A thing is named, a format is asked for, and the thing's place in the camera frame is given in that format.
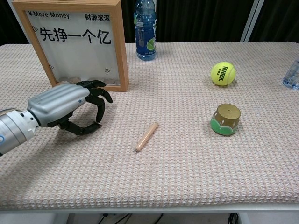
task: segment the tennis ball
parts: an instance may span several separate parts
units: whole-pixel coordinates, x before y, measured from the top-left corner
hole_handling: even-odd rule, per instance
[[[234,80],[235,74],[234,66],[228,62],[219,62],[211,71],[213,83],[221,86],[230,84]]]

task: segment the picture frame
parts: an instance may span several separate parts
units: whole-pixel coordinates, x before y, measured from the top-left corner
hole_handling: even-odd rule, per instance
[[[13,6],[52,86],[97,79],[107,83],[107,91],[127,91],[121,0],[15,0]],[[71,29],[79,33],[78,29],[83,31],[85,26],[85,35],[69,34]],[[84,77],[78,77],[85,71]]]

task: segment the floor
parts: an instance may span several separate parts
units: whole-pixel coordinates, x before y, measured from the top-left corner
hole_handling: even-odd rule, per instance
[[[114,224],[126,214],[109,214],[101,224]],[[133,214],[118,224],[154,224],[160,214]],[[98,224],[103,214],[70,214],[67,224]],[[227,224],[229,213],[164,214],[158,224]]]

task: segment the plastic water bottle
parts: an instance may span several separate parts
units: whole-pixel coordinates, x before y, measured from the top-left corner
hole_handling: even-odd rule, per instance
[[[156,57],[156,12],[153,0],[137,0],[134,12],[137,56],[144,61]]]
[[[299,57],[286,73],[282,83],[288,88],[299,90]]]

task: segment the black curtain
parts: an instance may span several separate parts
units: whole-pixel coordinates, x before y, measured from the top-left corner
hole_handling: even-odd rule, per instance
[[[299,43],[299,0],[265,0],[249,40]]]
[[[7,0],[0,0],[0,46],[8,43],[28,43]]]
[[[240,41],[254,0],[157,0],[157,41]]]
[[[157,0],[157,41],[240,41],[254,0]],[[121,0],[126,42],[135,42],[135,0]],[[265,0],[250,41],[299,42],[299,0]],[[0,45],[27,43],[0,0]]]

